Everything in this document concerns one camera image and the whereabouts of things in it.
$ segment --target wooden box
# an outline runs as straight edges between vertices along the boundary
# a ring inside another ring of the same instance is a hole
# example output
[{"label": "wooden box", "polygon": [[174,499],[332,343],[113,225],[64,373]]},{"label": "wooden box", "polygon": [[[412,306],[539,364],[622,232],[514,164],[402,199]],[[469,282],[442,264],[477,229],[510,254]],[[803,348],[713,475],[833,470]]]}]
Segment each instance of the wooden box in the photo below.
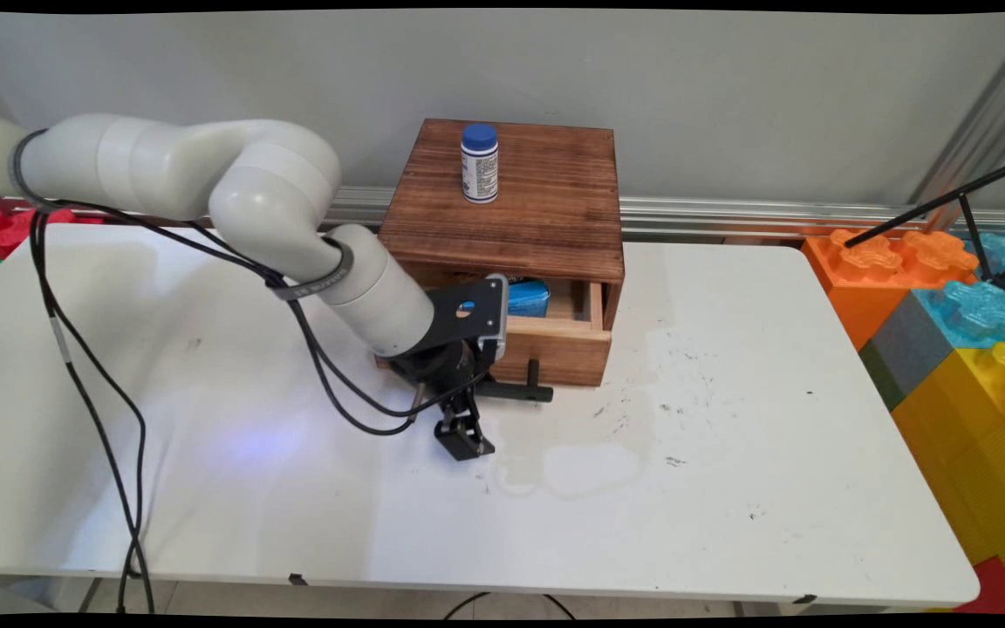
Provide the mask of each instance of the wooden box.
[{"label": "wooden box", "polygon": [[544,383],[599,386],[623,286],[613,133],[488,123],[498,131],[499,194],[474,204],[459,170],[467,124],[424,121],[379,238],[426,288],[489,273],[544,279],[546,318],[507,319],[491,374],[524,381],[536,359]]}]

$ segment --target blue object in drawer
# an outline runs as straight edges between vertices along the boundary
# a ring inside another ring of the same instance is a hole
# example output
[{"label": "blue object in drawer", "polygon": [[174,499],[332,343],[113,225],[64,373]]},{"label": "blue object in drawer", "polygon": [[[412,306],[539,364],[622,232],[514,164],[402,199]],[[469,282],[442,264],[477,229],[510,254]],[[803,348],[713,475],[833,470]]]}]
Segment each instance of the blue object in drawer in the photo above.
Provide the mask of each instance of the blue object in drawer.
[{"label": "blue object in drawer", "polygon": [[511,283],[510,313],[515,317],[546,318],[550,308],[550,286],[545,281],[532,279]]}]

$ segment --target gray wall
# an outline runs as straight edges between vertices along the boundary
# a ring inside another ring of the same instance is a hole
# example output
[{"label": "gray wall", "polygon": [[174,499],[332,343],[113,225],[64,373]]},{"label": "gray wall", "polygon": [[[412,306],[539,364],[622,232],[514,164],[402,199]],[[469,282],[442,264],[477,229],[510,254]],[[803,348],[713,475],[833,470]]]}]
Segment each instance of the gray wall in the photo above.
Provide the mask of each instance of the gray wall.
[{"label": "gray wall", "polygon": [[615,131],[623,195],[900,203],[1005,56],[1005,13],[0,13],[0,109],[274,118],[393,187],[421,120]]}]

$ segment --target bottle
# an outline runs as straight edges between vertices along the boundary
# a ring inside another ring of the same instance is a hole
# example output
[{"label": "bottle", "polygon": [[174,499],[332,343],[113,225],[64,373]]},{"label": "bottle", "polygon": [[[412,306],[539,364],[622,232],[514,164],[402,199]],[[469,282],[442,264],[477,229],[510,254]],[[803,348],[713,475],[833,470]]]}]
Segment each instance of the bottle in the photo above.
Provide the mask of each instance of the bottle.
[{"label": "bottle", "polygon": [[463,164],[463,198],[487,203],[499,193],[499,143],[489,124],[469,124],[459,141]]}]

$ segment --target wooden drawer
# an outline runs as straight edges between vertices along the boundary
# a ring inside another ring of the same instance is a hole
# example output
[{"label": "wooden drawer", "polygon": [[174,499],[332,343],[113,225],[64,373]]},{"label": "wooden drawer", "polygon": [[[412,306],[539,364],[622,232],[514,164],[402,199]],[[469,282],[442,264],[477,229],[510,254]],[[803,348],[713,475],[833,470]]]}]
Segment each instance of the wooden drawer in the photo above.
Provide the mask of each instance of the wooden drawer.
[{"label": "wooden drawer", "polygon": [[539,381],[599,386],[611,351],[603,329],[603,285],[548,279],[550,306],[544,319],[507,317],[506,355],[491,367],[501,381],[526,382],[526,365],[541,363]]}]

